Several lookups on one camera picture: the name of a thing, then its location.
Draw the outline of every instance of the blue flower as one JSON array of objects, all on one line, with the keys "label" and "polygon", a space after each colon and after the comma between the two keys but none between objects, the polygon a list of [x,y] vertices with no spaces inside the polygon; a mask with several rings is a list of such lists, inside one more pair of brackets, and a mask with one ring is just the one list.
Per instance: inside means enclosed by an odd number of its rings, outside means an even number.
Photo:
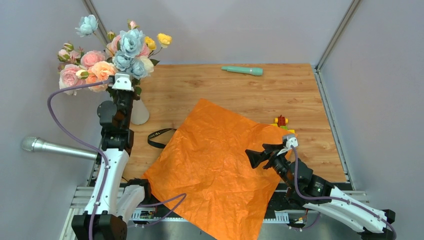
[{"label": "blue flower", "polygon": [[115,56],[112,58],[112,62],[115,67],[121,71],[125,71],[127,68],[129,68],[133,61],[134,58],[126,56],[125,53],[121,50],[118,50],[115,53]]},{"label": "blue flower", "polygon": [[135,58],[142,51],[145,35],[138,29],[131,29],[128,32],[120,31],[120,50],[125,56]]},{"label": "blue flower", "polygon": [[76,27],[77,34],[81,37],[89,36],[93,34],[99,24],[97,23],[97,19],[94,15],[83,16],[79,21],[79,27]]},{"label": "blue flower", "polygon": [[131,66],[126,71],[131,73],[132,76],[136,79],[145,78],[149,74],[145,68],[145,64],[139,59],[133,61]]}]

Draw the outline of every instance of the flower bouquet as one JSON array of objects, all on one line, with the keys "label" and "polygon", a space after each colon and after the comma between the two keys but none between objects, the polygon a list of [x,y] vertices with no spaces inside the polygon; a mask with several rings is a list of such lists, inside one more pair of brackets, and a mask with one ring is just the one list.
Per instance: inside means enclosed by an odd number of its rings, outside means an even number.
[{"label": "flower bouquet", "polygon": [[[70,42],[63,44],[63,48],[57,54],[60,61],[59,88],[98,83],[117,72],[126,72],[133,76],[132,86],[137,95],[140,95],[142,92],[138,86],[140,80],[149,76],[154,71],[154,66],[159,63],[151,57],[167,48],[172,42],[172,37],[159,33],[157,40],[161,47],[156,51],[157,46],[152,38],[145,36],[134,21],[128,20],[127,23],[128,31],[120,31],[119,35],[113,31],[108,32],[110,42],[107,43],[96,33],[98,29],[96,17],[94,15],[82,17],[79,27],[75,28],[77,34],[81,37],[95,35],[104,45],[104,49],[84,52],[81,47],[75,49]],[[108,88],[107,84],[91,86],[89,89],[93,92],[108,91],[111,97],[115,97],[114,90]],[[77,91],[69,90],[65,93],[75,96]]]}]

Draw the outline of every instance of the orange cloth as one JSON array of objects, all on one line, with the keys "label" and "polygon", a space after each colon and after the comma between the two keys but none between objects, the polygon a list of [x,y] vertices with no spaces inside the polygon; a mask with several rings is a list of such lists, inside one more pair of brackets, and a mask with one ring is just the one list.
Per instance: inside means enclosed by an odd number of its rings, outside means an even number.
[{"label": "orange cloth", "polygon": [[212,237],[256,240],[280,177],[265,162],[252,169],[245,150],[261,152],[286,134],[201,99],[145,177],[160,201],[187,193],[175,212]]}]

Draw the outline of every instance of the white wall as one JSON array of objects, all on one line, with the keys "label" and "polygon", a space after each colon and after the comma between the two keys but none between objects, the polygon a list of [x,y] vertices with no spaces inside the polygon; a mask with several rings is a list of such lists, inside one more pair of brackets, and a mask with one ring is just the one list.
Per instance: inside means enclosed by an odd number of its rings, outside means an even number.
[{"label": "white wall", "polygon": [[[66,41],[101,50],[95,37],[75,33],[87,11],[81,1],[2,1],[0,6],[1,160],[0,239],[53,240],[61,233],[77,185],[86,184],[93,162],[27,153],[26,135],[78,146],[53,122],[49,94],[59,88],[57,51]],[[53,99],[58,118],[75,135],[100,142],[96,109],[101,94],[64,93]]]},{"label": "white wall", "polygon": [[422,239],[424,1],[365,0],[324,66],[353,181]]},{"label": "white wall", "polygon": [[168,64],[316,64],[351,0],[93,0],[107,30],[173,37]]}]

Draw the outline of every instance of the black strap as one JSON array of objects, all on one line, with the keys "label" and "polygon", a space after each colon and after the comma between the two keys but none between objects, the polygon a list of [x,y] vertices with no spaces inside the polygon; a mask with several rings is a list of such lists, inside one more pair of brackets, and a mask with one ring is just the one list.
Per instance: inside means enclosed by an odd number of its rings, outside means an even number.
[{"label": "black strap", "polygon": [[164,149],[167,146],[166,144],[163,144],[163,143],[160,143],[160,142],[155,142],[155,141],[152,141],[151,139],[156,138],[157,136],[164,134],[164,133],[171,131],[171,130],[176,130],[176,129],[175,128],[165,128],[165,129],[161,129],[159,131],[155,131],[155,132],[149,134],[148,137],[147,137],[147,143],[152,147],[155,147],[155,148],[158,148],[158,149]]}]

